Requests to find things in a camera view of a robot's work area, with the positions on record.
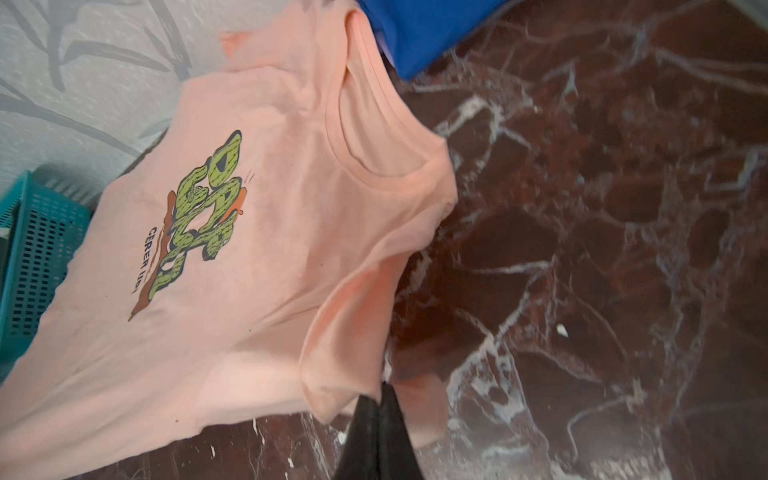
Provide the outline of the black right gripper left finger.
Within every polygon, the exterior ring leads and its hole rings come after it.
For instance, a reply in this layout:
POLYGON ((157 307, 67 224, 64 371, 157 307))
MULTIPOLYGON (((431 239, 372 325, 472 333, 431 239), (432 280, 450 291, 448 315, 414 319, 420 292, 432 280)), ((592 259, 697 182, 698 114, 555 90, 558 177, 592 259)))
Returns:
POLYGON ((379 404, 361 395, 347 432, 334 480, 379 480, 379 404))

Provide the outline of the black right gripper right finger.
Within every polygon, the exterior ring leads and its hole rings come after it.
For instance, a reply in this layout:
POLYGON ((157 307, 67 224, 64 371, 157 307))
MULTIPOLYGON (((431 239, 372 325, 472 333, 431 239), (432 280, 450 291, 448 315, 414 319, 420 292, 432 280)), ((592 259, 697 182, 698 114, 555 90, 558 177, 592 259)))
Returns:
POLYGON ((395 389, 382 384, 380 403, 380 478, 423 480, 395 389))

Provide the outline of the pink graphic t-shirt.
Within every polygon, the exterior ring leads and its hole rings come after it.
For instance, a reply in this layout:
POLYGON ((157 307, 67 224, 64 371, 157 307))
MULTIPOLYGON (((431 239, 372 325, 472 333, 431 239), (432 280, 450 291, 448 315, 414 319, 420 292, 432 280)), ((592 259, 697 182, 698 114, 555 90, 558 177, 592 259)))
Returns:
POLYGON ((395 290, 457 200, 354 1, 223 38, 103 192, 1 389, 1 475, 63 479, 216 424, 379 399, 395 290))

